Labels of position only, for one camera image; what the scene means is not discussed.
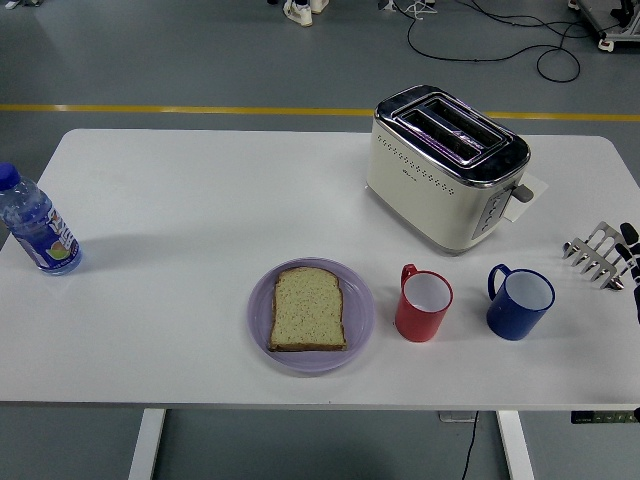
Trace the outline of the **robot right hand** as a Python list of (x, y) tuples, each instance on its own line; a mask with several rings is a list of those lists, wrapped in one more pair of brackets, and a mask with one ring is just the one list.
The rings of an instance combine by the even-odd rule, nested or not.
[(635, 227), (624, 222), (620, 225), (623, 241), (615, 244), (618, 254), (626, 261), (635, 281), (634, 300), (637, 316), (640, 316), (640, 286), (639, 286), (639, 233)]

